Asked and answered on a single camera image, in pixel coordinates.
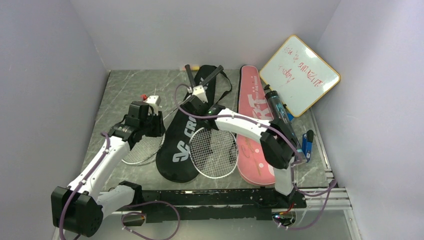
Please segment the white racket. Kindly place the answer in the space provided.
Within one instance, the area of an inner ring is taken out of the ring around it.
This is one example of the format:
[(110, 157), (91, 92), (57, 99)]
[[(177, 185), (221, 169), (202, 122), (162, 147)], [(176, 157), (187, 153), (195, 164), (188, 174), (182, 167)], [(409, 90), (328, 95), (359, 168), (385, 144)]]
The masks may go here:
[[(219, 75), (224, 68), (220, 65), (206, 80), (198, 85), (205, 86), (211, 78)], [(193, 88), (190, 85), (190, 98)], [(211, 106), (206, 115), (216, 115), (218, 107)], [(189, 155), (195, 169), (210, 179), (220, 179), (230, 175), (236, 169), (238, 162), (238, 147), (236, 138), (230, 131), (214, 129), (213, 119), (199, 120), (200, 129), (196, 130), (189, 140)]]
[[(185, 65), (184, 67), (186, 68), (191, 87), (195, 86), (196, 83), (194, 80), (193, 72), (196, 71), (192, 71), (192, 66), (189, 66), (189, 64)], [(163, 117), (164, 124), (165, 120), (169, 118), (175, 111), (176, 109), (172, 110), (169, 114), (166, 114), (165, 117)], [(143, 137), (143, 139), (138, 142), (130, 151), (129, 155), (124, 157), (121, 162), (128, 166), (144, 166), (150, 164), (153, 160), (149, 159), (154, 157), (154, 155), (160, 150), (164, 144), (165, 136), (166, 135), (164, 134), (160, 137)]]

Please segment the black racket bag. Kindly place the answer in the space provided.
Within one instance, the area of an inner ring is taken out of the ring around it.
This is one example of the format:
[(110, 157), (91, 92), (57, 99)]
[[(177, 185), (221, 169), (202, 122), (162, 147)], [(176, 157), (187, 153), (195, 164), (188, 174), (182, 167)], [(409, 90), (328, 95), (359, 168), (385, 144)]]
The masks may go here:
[[(206, 80), (217, 68), (218, 67), (214, 65), (202, 65), (194, 76), (193, 82), (195, 86)], [(224, 79), (228, 80), (230, 88), (225, 91), (217, 101), (220, 101), (228, 95), (233, 87), (225, 72), (222, 70), (220, 73)], [(216, 103), (215, 92), (217, 75), (218, 73), (203, 86), (207, 97), (207, 103), (200, 103), (201, 110), (197, 110), (196, 112), (194, 109), (188, 110), (183, 107), (184, 110), (191, 114), (202, 116)], [(177, 112), (165, 132), (163, 145), (158, 150), (155, 157), (157, 170), (162, 177), (174, 183), (187, 183), (197, 177), (199, 172), (193, 166), (190, 158), (189, 141), (198, 129), (200, 129), (198, 120), (186, 115), (177, 108)]]

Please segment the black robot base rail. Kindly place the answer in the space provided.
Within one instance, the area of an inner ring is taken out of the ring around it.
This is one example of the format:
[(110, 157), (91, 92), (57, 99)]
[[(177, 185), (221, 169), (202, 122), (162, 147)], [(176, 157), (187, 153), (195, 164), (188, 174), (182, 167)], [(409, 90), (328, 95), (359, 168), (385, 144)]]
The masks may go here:
[(124, 206), (119, 212), (139, 211), (146, 214), (148, 223), (161, 223), (180, 219), (227, 220), (256, 219), (271, 220), (277, 213), (288, 209), (305, 209), (303, 194), (293, 191), (282, 195), (274, 188), (236, 188), (210, 190), (144, 190), (137, 198), (139, 206)]

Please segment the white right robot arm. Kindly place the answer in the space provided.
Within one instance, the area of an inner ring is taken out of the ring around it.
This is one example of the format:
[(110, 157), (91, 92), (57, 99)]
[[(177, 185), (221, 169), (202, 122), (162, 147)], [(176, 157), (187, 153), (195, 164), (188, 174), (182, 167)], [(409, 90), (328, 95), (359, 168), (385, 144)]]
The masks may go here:
[(273, 167), (275, 202), (280, 207), (288, 207), (294, 201), (293, 192), (307, 197), (329, 196), (336, 186), (332, 180), (328, 188), (316, 193), (307, 193), (298, 188), (294, 176), (295, 160), (300, 153), (292, 140), (292, 134), (280, 119), (262, 120), (239, 114), (223, 105), (208, 106), (205, 91), (192, 89), (182, 103), (174, 101), (178, 110), (197, 120), (203, 120), (207, 129), (228, 131), (246, 137), (260, 144), (266, 162)]

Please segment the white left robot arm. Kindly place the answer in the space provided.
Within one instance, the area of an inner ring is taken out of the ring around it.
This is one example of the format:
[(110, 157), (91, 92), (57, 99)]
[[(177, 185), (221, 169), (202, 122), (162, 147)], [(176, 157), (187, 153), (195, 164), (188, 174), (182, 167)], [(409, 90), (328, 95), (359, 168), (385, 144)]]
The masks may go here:
[(162, 137), (165, 133), (161, 99), (151, 95), (133, 101), (123, 119), (103, 132), (105, 140), (91, 162), (66, 187), (57, 186), (51, 194), (53, 225), (78, 237), (93, 236), (102, 221), (116, 210), (127, 206), (137, 210), (143, 203), (142, 186), (129, 181), (120, 182), (108, 193), (101, 194), (106, 181), (118, 163), (124, 159), (142, 137)]

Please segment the black shuttlecock tube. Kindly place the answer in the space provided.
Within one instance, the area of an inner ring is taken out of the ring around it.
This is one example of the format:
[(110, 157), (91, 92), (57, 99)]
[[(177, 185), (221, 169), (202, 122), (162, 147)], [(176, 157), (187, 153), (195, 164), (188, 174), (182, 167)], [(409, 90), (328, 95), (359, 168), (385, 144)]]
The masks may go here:
[(291, 121), (289, 120), (288, 113), (286, 112), (285, 107), (284, 107), (282, 101), (280, 100), (280, 97), (279, 97), (277, 91), (275, 91), (275, 90), (268, 91), (265, 94), (265, 99), (267, 101), (268, 107), (271, 110), (271, 114), (272, 114), (273, 118), (274, 119), (276, 119), (276, 118), (282, 119), (283, 122), (285, 123), (285, 125), (290, 130), (291, 134), (294, 137), (294, 141), (296, 143), (296, 149), (300, 153), (300, 159), (305, 160), (306, 159), (305, 154), (302, 151), (302, 147), (301, 147), (301, 145), (298, 141), (298, 138), (295, 134), (295, 131), (292, 127)]

